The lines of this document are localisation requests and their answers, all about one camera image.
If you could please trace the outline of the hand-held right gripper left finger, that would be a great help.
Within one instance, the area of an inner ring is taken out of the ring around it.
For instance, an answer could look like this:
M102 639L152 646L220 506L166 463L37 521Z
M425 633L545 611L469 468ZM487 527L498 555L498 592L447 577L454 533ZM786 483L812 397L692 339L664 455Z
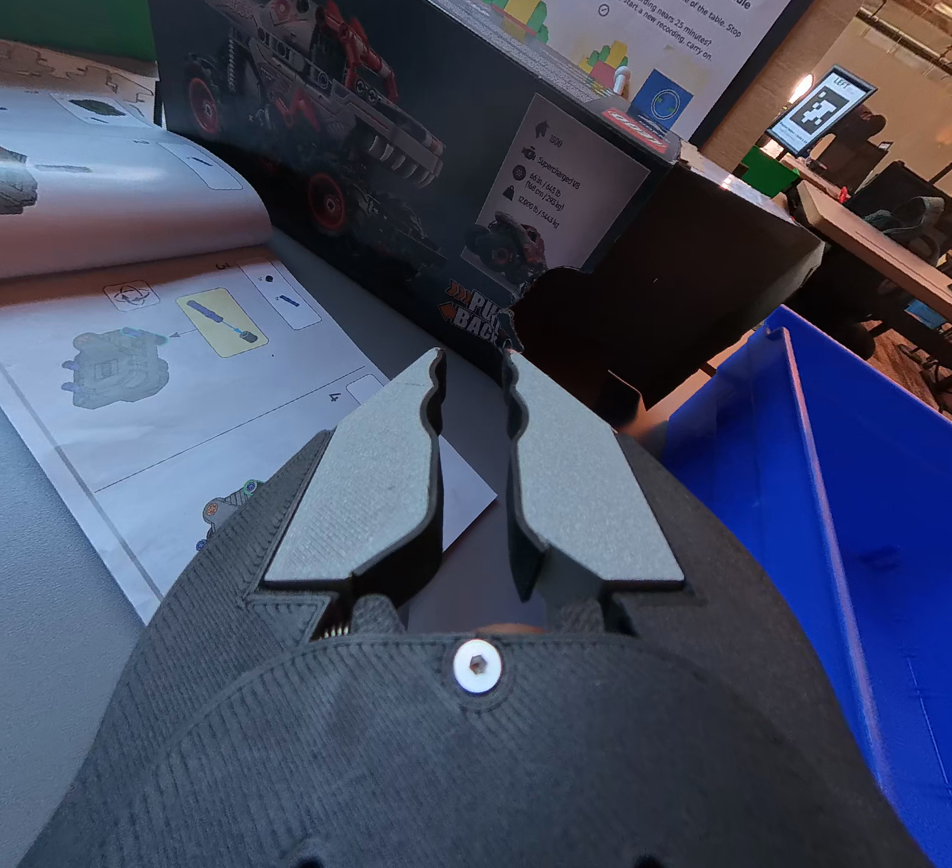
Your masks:
M401 607L441 566L446 357L433 348L342 419L292 502L264 586Z

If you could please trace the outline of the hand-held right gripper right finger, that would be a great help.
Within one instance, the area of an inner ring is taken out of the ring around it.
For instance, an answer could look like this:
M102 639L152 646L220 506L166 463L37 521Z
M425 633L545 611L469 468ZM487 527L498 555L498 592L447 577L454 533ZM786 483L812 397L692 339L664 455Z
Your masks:
M616 594L679 592L684 571L612 427L531 363L504 355L508 562L551 612Z

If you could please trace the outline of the lego instruction booklet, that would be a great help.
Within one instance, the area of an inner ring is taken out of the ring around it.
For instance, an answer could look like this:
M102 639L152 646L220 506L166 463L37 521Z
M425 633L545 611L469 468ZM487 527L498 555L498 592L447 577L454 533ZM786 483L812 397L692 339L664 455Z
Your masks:
M123 70L2 41L2 410L143 623L387 378Z

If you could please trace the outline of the black lego set box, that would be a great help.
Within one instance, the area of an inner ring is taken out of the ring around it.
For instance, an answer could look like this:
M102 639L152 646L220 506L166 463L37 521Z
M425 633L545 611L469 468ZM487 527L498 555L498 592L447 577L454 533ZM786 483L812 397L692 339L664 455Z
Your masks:
M499 378L646 405L823 245L476 0L149 0L166 124L271 219Z

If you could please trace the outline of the blue plastic bin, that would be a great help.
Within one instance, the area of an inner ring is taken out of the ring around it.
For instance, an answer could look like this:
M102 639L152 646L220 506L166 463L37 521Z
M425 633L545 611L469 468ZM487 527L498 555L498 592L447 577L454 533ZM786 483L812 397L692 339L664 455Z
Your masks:
M662 463L766 570L950 866L950 422L782 306L673 413Z

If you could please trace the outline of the small green bin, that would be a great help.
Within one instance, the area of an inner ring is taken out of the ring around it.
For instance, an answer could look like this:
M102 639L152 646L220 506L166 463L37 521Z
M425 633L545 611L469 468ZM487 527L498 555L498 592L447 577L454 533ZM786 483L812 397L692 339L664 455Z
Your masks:
M738 174L740 179L769 198L784 193L802 179L798 170L786 167L755 146L745 154L739 168L744 169Z

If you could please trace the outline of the grey background table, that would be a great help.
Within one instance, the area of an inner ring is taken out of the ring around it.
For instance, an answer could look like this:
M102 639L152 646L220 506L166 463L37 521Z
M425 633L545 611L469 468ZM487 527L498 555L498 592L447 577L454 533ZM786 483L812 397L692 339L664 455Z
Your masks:
M829 243L861 260L909 292L931 309L951 314L950 279L937 267L891 241L807 180L787 191L788 207L795 219L818 232Z

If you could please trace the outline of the dark office chair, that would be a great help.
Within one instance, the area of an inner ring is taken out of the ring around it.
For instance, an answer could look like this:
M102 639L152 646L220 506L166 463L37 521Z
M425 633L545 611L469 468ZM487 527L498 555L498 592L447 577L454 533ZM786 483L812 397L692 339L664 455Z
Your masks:
M900 161L892 161L881 172L846 201L845 207L852 213L866 218L879 210L892 211L902 203L916 196L941 197L946 208L940 220L935 224L942 245L951 247L951 196L911 171Z

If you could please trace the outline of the monitor with printed tag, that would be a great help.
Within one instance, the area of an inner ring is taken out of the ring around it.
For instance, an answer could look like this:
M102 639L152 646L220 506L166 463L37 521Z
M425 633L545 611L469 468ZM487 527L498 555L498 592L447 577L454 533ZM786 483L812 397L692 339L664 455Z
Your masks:
M877 87L861 76L833 66L801 100L790 106L765 135L795 157L808 153L832 133Z

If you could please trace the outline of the beige round pillar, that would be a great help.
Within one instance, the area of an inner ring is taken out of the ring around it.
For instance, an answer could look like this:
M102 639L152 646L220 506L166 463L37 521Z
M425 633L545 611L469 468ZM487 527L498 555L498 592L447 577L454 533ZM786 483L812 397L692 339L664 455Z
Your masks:
M813 73L848 28L862 3L814 0L713 135L705 144L696 141L696 147L732 171L779 115L802 77Z

